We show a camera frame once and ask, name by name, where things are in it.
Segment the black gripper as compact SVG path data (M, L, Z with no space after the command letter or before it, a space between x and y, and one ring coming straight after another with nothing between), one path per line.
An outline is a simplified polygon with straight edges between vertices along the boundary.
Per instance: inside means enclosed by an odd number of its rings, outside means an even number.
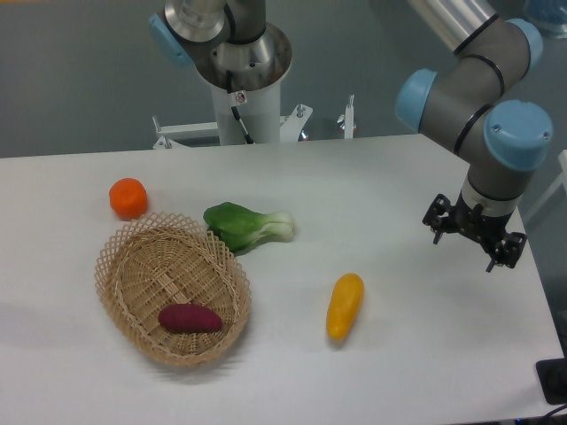
M438 244L445 234L458 233L478 243L490 257L486 268L514 268L522 256L527 236L520 232L506 232L509 215L490 217L482 213L482 205L470 208L460 195L455 205L442 194L435 196L423 217L423 224L434 234Z

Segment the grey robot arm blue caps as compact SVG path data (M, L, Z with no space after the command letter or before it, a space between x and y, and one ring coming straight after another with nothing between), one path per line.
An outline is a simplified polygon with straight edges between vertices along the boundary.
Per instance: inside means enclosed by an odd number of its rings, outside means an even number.
M504 94L540 60L540 32L504 20L486 1L414 1L413 9L457 57L448 73L414 72L395 103L400 121L466 161L455 203L432 201L423 217L436 238L478 243L495 267L514 267L526 236L507 231L553 136L548 114ZM210 87L220 142L295 143L311 110L280 114L280 84L291 66L286 35L262 1L168 1L149 20L163 54L195 67Z

